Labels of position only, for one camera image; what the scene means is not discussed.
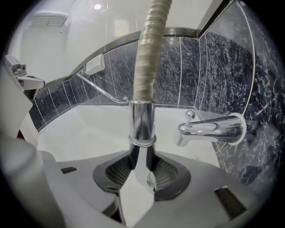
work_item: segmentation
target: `flexible hose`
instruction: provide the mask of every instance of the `flexible hose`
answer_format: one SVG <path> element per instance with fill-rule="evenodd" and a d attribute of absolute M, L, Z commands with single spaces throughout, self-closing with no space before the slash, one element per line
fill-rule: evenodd
<path fill-rule="evenodd" d="M 134 69 L 133 101 L 153 101 L 153 86 L 172 0 L 154 0 L 140 35 Z"/>

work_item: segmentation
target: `chrome pipe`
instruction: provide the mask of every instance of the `chrome pipe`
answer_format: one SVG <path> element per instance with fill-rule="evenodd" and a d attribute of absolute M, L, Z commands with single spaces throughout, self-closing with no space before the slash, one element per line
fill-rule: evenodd
<path fill-rule="evenodd" d="M 190 140 L 224 142 L 237 145 L 244 138 L 244 117 L 233 113 L 227 117 L 180 124 L 175 133 L 175 143 L 184 147 Z"/>
<path fill-rule="evenodd" d="M 156 141 L 155 107 L 153 102 L 131 101 L 129 107 L 130 142 L 139 147 L 150 147 Z"/>
<path fill-rule="evenodd" d="M 118 100 L 117 98 L 114 98 L 111 94 L 107 93 L 105 90 L 101 89 L 99 86 L 95 85 L 93 82 L 89 81 L 87 78 L 83 77 L 79 73 L 76 74 L 79 76 L 82 80 L 86 81 L 89 85 L 94 87 L 97 91 L 102 93 L 104 96 L 110 98 L 112 101 L 116 102 L 117 104 L 127 104 L 129 103 L 129 99 L 127 97 L 123 97 L 123 100 Z"/>

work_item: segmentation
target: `white wall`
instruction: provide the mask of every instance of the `white wall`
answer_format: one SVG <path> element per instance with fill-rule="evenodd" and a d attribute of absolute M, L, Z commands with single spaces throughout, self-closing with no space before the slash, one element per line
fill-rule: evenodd
<path fill-rule="evenodd" d="M 21 43 L 20 60 L 28 73 L 46 82 L 68 76 L 94 51 L 139 31 L 152 0 L 46 0 L 37 10 L 70 14 L 68 28 L 29 27 Z M 196 29 L 212 0 L 173 0 L 167 26 Z"/>
<path fill-rule="evenodd" d="M 67 76 L 66 51 L 63 33 L 59 27 L 30 27 L 23 36 L 20 61 L 27 72 L 46 82 Z"/>

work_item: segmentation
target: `ceiling light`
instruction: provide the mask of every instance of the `ceiling light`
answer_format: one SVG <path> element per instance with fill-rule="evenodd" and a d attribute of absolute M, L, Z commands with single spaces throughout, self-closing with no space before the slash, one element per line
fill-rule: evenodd
<path fill-rule="evenodd" d="M 94 5 L 94 9 L 101 9 L 101 5 L 100 4 L 96 4 L 96 5 Z"/>

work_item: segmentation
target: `bathtub faucet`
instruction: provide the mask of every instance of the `bathtub faucet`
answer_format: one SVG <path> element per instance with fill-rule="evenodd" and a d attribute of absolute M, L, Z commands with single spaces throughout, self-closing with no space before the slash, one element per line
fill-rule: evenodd
<path fill-rule="evenodd" d="M 227 117 L 190 122 L 194 118 L 194 111 L 189 110 L 186 112 L 186 123 L 180 124 L 175 133 L 177 146 L 184 147 L 190 140 L 224 142 L 237 145 L 245 136 L 246 123 L 241 114 L 232 113 Z"/>

